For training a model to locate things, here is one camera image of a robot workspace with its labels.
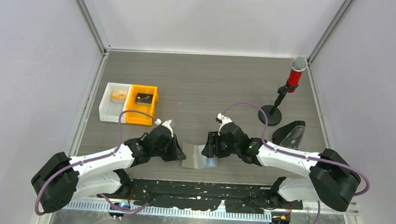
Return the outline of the blue grey card holder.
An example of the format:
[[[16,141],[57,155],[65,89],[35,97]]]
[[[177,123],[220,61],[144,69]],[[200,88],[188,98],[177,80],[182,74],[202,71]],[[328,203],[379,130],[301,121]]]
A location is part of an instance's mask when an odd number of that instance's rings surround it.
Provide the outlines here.
[[[204,147],[205,145],[184,143],[182,150],[186,158],[182,160],[182,167],[192,169],[217,167],[217,160],[215,158],[208,158],[202,155],[202,150]]]

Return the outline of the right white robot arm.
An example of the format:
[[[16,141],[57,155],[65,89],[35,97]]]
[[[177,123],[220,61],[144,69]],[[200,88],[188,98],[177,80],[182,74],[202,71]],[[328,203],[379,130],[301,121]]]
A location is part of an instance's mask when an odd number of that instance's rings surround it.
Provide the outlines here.
[[[208,134],[200,155],[208,160],[237,155],[246,164],[275,167],[300,176],[279,177],[270,187],[267,199],[274,207],[293,201],[319,201],[344,212],[354,197],[361,179],[340,155],[329,148],[323,152],[301,152],[277,146],[260,138],[250,138],[238,125],[222,124]]]

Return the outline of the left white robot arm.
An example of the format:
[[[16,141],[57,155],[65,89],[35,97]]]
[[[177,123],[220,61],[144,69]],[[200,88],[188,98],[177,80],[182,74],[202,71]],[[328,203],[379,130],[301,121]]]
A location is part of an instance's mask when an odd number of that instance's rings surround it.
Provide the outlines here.
[[[91,155],[56,153],[31,179],[37,196],[35,213],[42,216],[56,212],[72,200],[92,195],[125,198],[131,191],[125,170],[153,157],[169,162],[186,159],[170,126],[161,124],[141,137]]]

